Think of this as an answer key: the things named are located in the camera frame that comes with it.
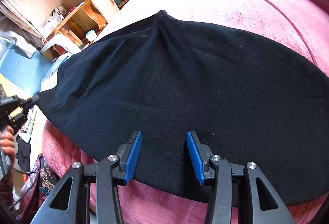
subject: desk drawer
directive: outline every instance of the desk drawer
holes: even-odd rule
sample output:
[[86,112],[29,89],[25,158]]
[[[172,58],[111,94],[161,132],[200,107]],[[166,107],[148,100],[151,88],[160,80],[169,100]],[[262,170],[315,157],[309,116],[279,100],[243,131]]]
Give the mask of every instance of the desk drawer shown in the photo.
[[92,2],[107,22],[110,22],[119,11],[114,0],[92,0]]

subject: black cloth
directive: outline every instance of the black cloth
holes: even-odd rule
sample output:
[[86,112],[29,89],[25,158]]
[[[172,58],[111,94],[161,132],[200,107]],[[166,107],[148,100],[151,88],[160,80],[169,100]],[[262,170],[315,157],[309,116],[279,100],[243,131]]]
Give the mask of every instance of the black cloth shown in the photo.
[[329,79],[250,32],[160,11],[73,55],[39,107],[97,160],[140,130],[134,179],[181,197],[209,197],[189,130],[231,163],[257,163],[287,205],[329,190]]
[[16,137],[16,142],[19,145],[16,153],[19,166],[24,172],[30,172],[31,144],[30,142],[26,143],[19,135]]

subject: hand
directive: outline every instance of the hand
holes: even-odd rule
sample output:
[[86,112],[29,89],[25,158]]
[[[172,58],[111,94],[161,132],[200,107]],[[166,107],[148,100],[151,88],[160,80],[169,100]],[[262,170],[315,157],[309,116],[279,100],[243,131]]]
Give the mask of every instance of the hand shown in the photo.
[[1,150],[4,151],[5,154],[9,155],[12,164],[15,163],[15,144],[14,144],[14,130],[11,126],[7,126],[7,131],[1,133],[0,137],[0,146]]

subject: person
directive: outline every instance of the person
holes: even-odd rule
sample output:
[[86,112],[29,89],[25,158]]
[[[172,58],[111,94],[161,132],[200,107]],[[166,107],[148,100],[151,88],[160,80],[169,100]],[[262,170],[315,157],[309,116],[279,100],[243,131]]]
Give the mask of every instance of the person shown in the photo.
[[[1,133],[0,147],[1,150],[10,157],[12,164],[15,163],[15,144],[14,130],[11,126],[7,126],[7,130]],[[10,206],[13,203],[13,183],[11,173],[4,175],[0,180],[0,197]]]
[[11,126],[7,126],[7,131],[1,134],[0,146],[1,150],[9,155],[12,164],[15,163],[15,144],[14,144],[14,130]]

